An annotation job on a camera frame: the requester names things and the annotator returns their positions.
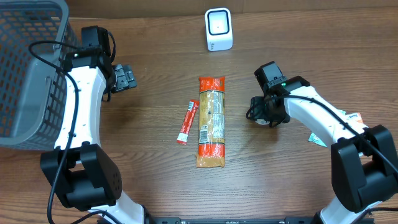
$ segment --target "gray plastic basket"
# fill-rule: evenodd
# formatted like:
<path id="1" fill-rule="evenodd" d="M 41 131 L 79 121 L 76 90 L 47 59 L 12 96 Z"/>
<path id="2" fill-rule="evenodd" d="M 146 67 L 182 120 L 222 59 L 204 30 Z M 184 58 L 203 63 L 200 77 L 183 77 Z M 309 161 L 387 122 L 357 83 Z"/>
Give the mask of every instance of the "gray plastic basket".
<path id="1" fill-rule="evenodd" d="M 53 150 L 62 125 L 66 80 L 33 58 L 30 43 L 56 40 L 80 45 L 64 1 L 0 0 L 0 146 Z M 62 66 L 71 49 L 43 44 L 34 51 Z"/>

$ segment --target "basket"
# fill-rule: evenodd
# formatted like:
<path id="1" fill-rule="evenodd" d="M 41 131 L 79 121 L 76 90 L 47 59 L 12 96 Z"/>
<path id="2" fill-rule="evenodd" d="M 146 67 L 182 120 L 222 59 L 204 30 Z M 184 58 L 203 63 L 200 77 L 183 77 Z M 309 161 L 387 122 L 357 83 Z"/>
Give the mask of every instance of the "basket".
<path id="1" fill-rule="evenodd" d="M 53 150 L 63 120 L 66 80 L 33 58 L 28 46 L 38 40 L 79 46 L 68 15 L 61 0 L 0 0 L 0 146 Z M 69 50 L 53 44 L 34 47 L 58 66 Z"/>

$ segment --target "red and gold package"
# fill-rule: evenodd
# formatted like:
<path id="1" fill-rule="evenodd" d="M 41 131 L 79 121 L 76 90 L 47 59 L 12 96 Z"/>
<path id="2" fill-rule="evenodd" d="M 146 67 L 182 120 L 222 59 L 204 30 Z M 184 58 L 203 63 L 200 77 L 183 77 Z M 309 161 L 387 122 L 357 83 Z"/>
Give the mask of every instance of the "red and gold package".
<path id="1" fill-rule="evenodd" d="M 199 78 L 197 167 L 225 166 L 225 77 Z"/>
<path id="2" fill-rule="evenodd" d="M 191 130 L 192 122 L 193 122 L 193 119 L 195 117 L 195 113 L 197 112 L 198 107 L 199 107 L 198 100 L 189 101 L 188 111 L 185 115 L 184 122 L 182 123 L 180 134 L 178 135 L 178 138 L 177 138 L 177 143 L 180 143 L 183 145 L 187 144 L 189 130 Z"/>

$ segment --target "wooden table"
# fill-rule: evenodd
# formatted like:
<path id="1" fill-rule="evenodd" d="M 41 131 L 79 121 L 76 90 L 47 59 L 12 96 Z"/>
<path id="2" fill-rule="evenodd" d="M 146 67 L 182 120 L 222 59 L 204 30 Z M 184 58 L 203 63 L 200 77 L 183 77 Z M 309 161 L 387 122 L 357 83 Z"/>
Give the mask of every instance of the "wooden table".
<path id="1" fill-rule="evenodd" d="M 118 165 L 124 191 L 154 216 L 282 218 L 312 216 L 333 198 L 330 152 L 308 142 L 292 120 L 275 129 L 245 119 L 262 91 L 253 72 L 275 60 L 301 75 L 337 108 L 383 124 L 398 142 L 398 8 L 233 15 L 234 46 L 206 49 L 203 16 L 72 21 L 116 39 L 116 63 L 132 65 L 138 87 L 101 109 L 101 143 Z M 226 77 L 226 167 L 197 169 L 196 119 L 188 145 L 176 143 L 199 77 Z M 0 223 L 45 223 L 50 184 L 40 152 L 0 150 Z M 393 197 L 383 206 L 398 207 Z M 84 213 L 55 199 L 56 223 Z M 397 213 L 375 214 L 393 222 Z"/>

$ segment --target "red package end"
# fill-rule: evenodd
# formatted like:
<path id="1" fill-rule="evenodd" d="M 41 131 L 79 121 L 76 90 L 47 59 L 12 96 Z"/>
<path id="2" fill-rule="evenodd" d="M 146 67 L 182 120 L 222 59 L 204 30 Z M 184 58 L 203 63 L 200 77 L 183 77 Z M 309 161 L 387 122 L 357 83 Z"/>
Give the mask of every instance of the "red package end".
<path id="1" fill-rule="evenodd" d="M 199 100 L 190 100 L 189 101 L 188 111 L 185 115 L 184 122 L 182 123 L 180 134 L 178 135 L 178 138 L 177 138 L 177 143 L 180 143 L 183 145 L 187 144 L 189 130 L 191 130 L 192 122 L 193 122 L 193 119 L 195 117 L 195 113 L 197 112 L 198 107 L 199 107 Z"/>

